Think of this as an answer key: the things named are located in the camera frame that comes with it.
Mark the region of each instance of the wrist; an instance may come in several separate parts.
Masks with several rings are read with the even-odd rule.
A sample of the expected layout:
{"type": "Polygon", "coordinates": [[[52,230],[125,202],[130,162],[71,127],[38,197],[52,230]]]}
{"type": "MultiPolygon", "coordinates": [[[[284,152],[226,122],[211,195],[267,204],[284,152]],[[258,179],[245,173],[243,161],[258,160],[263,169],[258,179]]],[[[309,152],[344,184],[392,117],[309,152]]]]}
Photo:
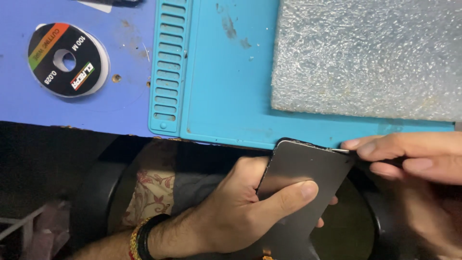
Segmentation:
{"type": "Polygon", "coordinates": [[[148,236],[149,253],[154,259],[165,259],[207,252],[196,224],[193,210],[189,209],[155,226],[148,236]]]}

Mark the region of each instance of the spool center hole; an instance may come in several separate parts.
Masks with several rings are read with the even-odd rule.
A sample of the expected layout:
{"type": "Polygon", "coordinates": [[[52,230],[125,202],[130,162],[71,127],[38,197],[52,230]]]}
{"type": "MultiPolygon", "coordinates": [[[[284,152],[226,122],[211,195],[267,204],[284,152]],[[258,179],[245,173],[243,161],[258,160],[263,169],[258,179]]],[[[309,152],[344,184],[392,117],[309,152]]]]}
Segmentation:
{"type": "Polygon", "coordinates": [[[57,50],[53,56],[53,63],[61,71],[69,72],[75,68],[74,54],[65,49],[57,50]]]}

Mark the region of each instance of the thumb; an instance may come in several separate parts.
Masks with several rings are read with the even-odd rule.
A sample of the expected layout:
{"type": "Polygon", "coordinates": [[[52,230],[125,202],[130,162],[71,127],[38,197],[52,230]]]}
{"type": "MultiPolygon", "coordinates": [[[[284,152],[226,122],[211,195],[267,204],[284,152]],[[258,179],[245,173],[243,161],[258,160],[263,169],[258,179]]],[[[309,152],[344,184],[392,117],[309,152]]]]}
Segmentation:
{"type": "Polygon", "coordinates": [[[403,162],[403,169],[410,175],[429,181],[462,185],[462,156],[407,159],[403,162]]]}
{"type": "Polygon", "coordinates": [[[271,197],[258,202],[255,214],[264,219],[268,229],[283,217],[286,217],[314,200],[318,186],[312,180],[298,182],[287,186],[271,197]]]}

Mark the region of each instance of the phone back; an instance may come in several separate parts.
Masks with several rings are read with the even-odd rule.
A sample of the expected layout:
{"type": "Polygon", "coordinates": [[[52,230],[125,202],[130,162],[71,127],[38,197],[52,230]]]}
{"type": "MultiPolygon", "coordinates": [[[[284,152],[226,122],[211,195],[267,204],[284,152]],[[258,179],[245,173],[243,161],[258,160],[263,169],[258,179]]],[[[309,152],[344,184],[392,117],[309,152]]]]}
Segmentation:
{"type": "Polygon", "coordinates": [[[353,164],[350,156],[328,148],[288,138],[278,141],[257,191],[259,199],[305,180],[315,181],[319,192],[304,208],[276,223],[255,246],[271,252],[273,259],[307,259],[309,235],[353,164]]]}

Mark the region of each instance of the blue silicone repair mat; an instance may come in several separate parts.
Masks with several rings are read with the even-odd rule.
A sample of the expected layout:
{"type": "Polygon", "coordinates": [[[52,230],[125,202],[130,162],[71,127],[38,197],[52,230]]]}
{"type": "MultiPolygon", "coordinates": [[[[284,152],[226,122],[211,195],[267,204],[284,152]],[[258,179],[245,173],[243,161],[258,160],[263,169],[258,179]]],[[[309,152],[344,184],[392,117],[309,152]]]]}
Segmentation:
{"type": "Polygon", "coordinates": [[[452,123],[271,109],[279,0],[158,0],[149,127],[156,134],[272,149],[367,135],[451,131],[452,123]]]}

